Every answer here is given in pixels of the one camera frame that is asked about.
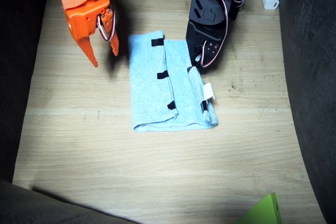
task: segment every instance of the black cloth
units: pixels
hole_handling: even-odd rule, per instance
[[[13,179],[46,0],[1,0],[0,178]]]
[[[336,0],[280,0],[280,18],[302,157],[324,218],[336,223]]]
[[[130,224],[124,219],[61,202],[0,180],[2,224]]]

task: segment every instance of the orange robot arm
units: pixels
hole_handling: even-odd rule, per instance
[[[92,64],[97,67],[89,36],[96,31],[98,26],[103,38],[111,42],[112,51],[118,55],[119,41],[115,33],[115,17],[110,7],[110,0],[61,0],[66,15],[68,26],[73,39],[83,50]]]

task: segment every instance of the light blue towel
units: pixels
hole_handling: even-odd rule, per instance
[[[211,102],[203,111],[203,82],[191,65],[186,41],[164,40],[163,46],[152,46],[152,39],[159,38],[163,38],[162,31],[129,37],[134,130],[184,131],[216,126],[218,119]],[[169,76],[158,79],[158,73],[165,70]]]

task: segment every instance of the wood grain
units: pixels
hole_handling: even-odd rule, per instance
[[[95,69],[48,0],[14,184],[141,223],[233,223],[277,192],[285,223],[324,223],[288,101],[279,11],[249,0],[211,82],[219,125],[136,133],[127,36],[183,39],[191,0],[117,0],[120,56],[99,33]]]

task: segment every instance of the black bracket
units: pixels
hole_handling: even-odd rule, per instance
[[[236,19],[239,8],[232,8],[234,0],[224,0],[228,17]],[[190,60],[194,66],[195,61],[202,52],[204,41],[207,41],[204,50],[203,64],[211,61],[219,50],[219,45],[225,36],[226,18],[221,0],[192,0],[189,12],[186,41]]]

